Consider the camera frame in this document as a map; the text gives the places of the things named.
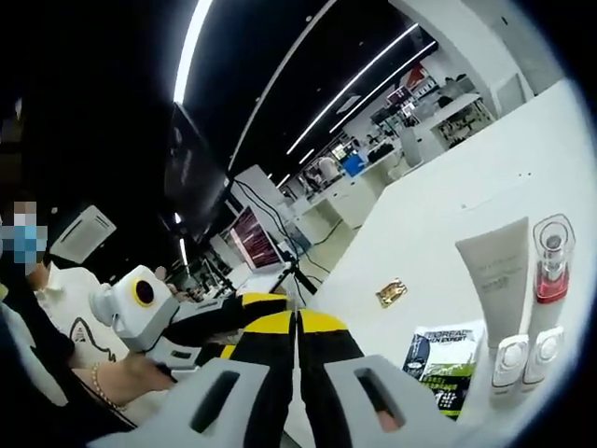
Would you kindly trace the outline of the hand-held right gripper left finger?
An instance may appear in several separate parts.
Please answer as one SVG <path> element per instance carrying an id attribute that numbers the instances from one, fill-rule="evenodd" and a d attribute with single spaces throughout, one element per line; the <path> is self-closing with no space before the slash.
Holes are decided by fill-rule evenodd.
<path id="1" fill-rule="evenodd" d="M 227 355 L 177 385 L 146 423 L 91 446 L 280 446 L 293 395 L 295 329 L 292 311 L 257 319 Z"/>

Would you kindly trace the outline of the person's left hand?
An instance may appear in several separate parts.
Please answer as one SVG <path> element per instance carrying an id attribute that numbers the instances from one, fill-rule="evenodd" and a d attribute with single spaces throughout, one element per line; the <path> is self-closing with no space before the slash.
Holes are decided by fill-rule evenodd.
<path id="1" fill-rule="evenodd" d="M 151 359 L 129 353 L 117 362 L 102 364 L 97 371 L 98 386 L 117 406 L 124 406 L 149 392 L 170 389 L 174 380 L 162 373 Z"/>

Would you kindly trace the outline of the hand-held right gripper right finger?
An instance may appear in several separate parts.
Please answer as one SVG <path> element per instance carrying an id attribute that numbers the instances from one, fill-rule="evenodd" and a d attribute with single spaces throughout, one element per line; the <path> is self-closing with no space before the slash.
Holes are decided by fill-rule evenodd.
<path id="1" fill-rule="evenodd" d="M 432 391 L 366 356 L 332 315 L 297 312 L 300 395 L 318 447 L 455 447 L 459 430 Z"/>

